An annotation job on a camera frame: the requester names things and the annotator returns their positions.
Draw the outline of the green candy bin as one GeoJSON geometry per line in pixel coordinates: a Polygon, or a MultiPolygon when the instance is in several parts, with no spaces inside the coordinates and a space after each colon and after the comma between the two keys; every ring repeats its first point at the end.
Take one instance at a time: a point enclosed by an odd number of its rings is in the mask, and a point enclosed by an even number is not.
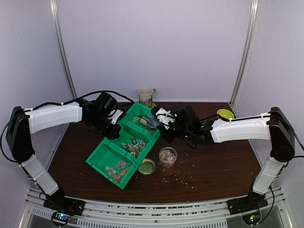
{"type": "Polygon", "coordinates": [[[119,138],[111,140],[105,137],[104,140],[136,165],[142,163],[155,145],[155,141],[145,130],[123,124],[119,132],[119,138]]]}
{"type": "Polygon", "coordinates": [[[132,156],[108,140],[99,143],[86,163],[122,190],[139,166],[132,156]]]}
{"type": "Polygon", "coordinates": [[[151,109],[142,105],[141,103],[134,103],[128,111],[125,113],[125,116],[120,120],[121,123],[127,124],[128,126],[138,130],[141,133],[146,133],[147,137],[152,142],[157,142],[160,137],[160,131],[158,128],[148,128],[140,123],[139,115],[152,115],[151,109]]]}

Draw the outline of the silver metal scoop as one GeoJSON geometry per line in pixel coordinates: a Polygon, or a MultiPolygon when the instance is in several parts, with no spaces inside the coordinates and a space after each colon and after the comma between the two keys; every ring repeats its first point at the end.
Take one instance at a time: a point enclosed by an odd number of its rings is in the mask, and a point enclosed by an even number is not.
{"type": "Polygon", "coordinates": [[[151,115],[139,115],[140,123],[144,126],[147,126],[148,128],[154,129],[158,126],[158,120],[151,115]]]}

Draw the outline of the clear plastic round container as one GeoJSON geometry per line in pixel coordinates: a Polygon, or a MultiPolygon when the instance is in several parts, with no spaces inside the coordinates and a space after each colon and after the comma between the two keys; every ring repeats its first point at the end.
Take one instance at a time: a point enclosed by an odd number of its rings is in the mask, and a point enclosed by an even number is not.
{"type": "Polygon", "coordinates": [[[172,168],[177,160],[177,151],[172,147],[164,147],[159,152],[159,164],[164,168],[172,168]]]}

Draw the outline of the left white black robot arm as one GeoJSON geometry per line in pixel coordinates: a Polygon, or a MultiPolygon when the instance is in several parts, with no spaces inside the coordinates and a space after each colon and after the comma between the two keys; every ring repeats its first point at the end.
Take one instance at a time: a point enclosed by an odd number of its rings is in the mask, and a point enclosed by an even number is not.
{"type": "Polygon", "coordinates": [[[3,156],[19,165],[45,194],[46,200],[58,211],[68,207],[65,192],[48,172],[37,151],[40,132],[60,126],[83,123],[91,131],[109,139],[120,134],[119,120],[125,115],[110,91],[100,91],[98,97],[87,100],[85,96],[65,102],[45,102],[32,108],[15,106],[0,134],[11,153],[3,156]]]}

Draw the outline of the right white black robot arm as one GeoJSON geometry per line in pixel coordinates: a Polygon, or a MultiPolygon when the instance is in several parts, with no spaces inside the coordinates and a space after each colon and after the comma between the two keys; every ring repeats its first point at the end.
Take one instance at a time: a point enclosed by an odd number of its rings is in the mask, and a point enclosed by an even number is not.
{"type": "Polygon", "coordinates": [[[199,119],[191,106],[176,106],[170,111],[160,108],[154,116],[159,122],[162,137],[168,143],[175,138],[194,145],[240,140],[270,141],[270,155],[243,201],[246,209],[250,210],[261,203],[283,168],[296,158],[295,143],[300,141],[278,107],[259,115],[229,119],[219,114],[199,119]]]}

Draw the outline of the gold round lid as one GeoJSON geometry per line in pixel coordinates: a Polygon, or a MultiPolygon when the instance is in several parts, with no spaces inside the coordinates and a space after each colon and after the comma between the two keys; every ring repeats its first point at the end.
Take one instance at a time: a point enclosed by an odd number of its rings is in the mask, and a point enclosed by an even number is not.
{"type": "Polygon", "coordinates": [[[149,175],[153,173],[156,169],[156,164],[153,160],[145,158],[140,166],[138,167],[138,172],[144,175],[149,175]]]}

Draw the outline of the patterned ceramic mug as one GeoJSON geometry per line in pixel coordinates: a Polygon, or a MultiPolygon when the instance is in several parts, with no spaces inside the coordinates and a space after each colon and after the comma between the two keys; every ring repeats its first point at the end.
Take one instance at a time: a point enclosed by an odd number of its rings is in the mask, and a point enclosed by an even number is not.
{"type": "Polygon", "coordinates": [[[142,87],[138,89],[139,103],[151,108],[156,89],[152,87],[142,87]]]}

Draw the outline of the lime green bowl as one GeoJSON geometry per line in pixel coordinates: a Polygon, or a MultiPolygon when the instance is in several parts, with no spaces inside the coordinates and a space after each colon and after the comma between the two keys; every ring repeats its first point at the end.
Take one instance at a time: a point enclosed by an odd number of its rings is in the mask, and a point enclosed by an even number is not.
{"type": "Polygon", "coordinates": [[[234,114],[228,109],[218,109],[217,114],[225,119],[234,119],[234,114]]]}

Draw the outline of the right aluminium frame post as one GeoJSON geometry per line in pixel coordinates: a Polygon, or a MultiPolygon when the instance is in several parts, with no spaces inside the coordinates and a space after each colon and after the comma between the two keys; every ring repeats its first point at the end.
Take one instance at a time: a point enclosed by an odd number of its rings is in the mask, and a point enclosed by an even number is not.
{"type": "Polygon", "coordinates": [[[251,1],[251,8],[250,8],[250,14],[248,19],[248,25],[247,25],[247,33],[243,48],[243,53],[237,73],[237,79],[235,82],[235,86],[233,89],[233,93],[230,100],[230,105],[235,108],[237,106],[237,102],[239,100],[243,84],[245,82],[245,77],[247,74],[247,68],[249,65],[249,55],[251,52],[251,49],[254,44],[254,38],[257,28],[257,21],[258,21],[258,11],[259,11],[259,0],[252,0],[251,1]]]}

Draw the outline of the aluminium frame post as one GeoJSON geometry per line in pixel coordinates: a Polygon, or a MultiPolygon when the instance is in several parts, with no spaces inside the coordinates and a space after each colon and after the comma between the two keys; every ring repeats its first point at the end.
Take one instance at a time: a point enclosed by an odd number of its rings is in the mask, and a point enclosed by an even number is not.
{"type": "Polygon", "coordinates": [[[258,11],[259,11],[259,0],[252,0],[251,1],[251,8],[250,8],[250,14],[248,19],[248,25],[247,25],[247,33],[243,48],[243,53],[237,73],[237,79],[235,82],[235,86],[233,89],[233,93],[230,100],[230,105],[235,108],[237,106],[237,102],[239,100],[243,84],[245,82],[245,77],[247,74],[247,68],[249,65],[249,55],[251,52],[251,49],[254,44],[254,38],[257,28],[257,21],[258,21],[258,11]]]}
{"type": "Polygon", "coordinates": [[[61,26],[60,26],[57,0],[50,0],[49,3],[50,3],[51,15],[52,15],[52,19],[53,19],[53,23],[54,23],[54,27],[55,27],[56,37],[57,37],[60,59],[62,62],[64,75],[67,80],[67,86],[71,93],[71,96],[73,98],[76,98],[77,97],[76,89],[75,89],[75,85],[74,85],[74,82],[73,82],[73,79],[72,79],[72,76],[70,73],[66,50],[65,50],[64,41],[63,41],[63,36],[62,36],[62,31],[61,31],[61,26]]]}

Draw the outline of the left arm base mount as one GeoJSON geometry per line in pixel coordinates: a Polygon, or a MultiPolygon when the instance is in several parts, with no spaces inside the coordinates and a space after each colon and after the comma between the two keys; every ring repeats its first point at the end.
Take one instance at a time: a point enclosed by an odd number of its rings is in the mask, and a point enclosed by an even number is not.
{"type": "Polygon", "coordinates": [[[81,216],[85,208],[85,202],[64,196],[50,196],[45,199],[43,206],[48,209],[64,212],[71,216],[81,216]]]}

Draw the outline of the front aluminium rail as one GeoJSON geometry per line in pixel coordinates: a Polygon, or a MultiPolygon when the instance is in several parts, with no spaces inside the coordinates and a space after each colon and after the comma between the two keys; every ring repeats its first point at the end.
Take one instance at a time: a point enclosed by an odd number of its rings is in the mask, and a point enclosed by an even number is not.
{"type": "MultiPolygon", "coordinates": [[[[258,210],[230,213],[227,201],[232,198],[135,204],[69,197],[85,204],[82,215],[71,217],[63,228],[295,228],[281,188],[273,188],[273,192],[275,201],[272,210],[268,214],[273,202],[273,196],[268,191],[268,205],[260,209],[262,220],[266,219],[258,226],[245,223],[245,218],[257,214],[258,210]]],[[[54,210],[43,207],[43,195],[39,195],[39,190],[30,188],[17,228],[55,228],[51,222],[54,210]]]]}

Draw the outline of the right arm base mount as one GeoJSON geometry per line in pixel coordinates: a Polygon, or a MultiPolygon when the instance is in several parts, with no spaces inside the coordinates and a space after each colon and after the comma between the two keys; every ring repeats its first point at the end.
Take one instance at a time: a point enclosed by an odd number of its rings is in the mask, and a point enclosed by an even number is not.
{"type": "Polygon", "coordinates": [[[251,197],[244,196],[241,198],[234,198],[227,201],[227,207],[230,215],[245,213],[249,211],[256,211],[261,207],[268,205],[265,197],[251,197]]]}

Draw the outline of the left aluminium frame post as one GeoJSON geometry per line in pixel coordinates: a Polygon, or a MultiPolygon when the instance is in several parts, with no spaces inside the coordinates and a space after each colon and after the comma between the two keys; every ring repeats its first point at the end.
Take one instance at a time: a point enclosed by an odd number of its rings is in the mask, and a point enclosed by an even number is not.
{"type": "Polygon", "coordinates": [[[50,0],[49,3],[50,3],[51,15],[52,15],[52,19],[53,19],[53,23],[54,23],[54,27],[55,27],[56,37],[57,37],[60,59],[62,62],[64,75],[67,80],[67,86],[71,93],[71,96],[73,98],[76,98],[77,97],[76,89],[75,89],[75,85],[74,85],[74,82],[73,82],[73,79],[72,79],[72,76],[70,73],[66,50],[65,50],[64,41],[63,41],[63,36],[62,36],[62,31],[61,31],[61,26],[60,26],[57,0],[50,0]]]}

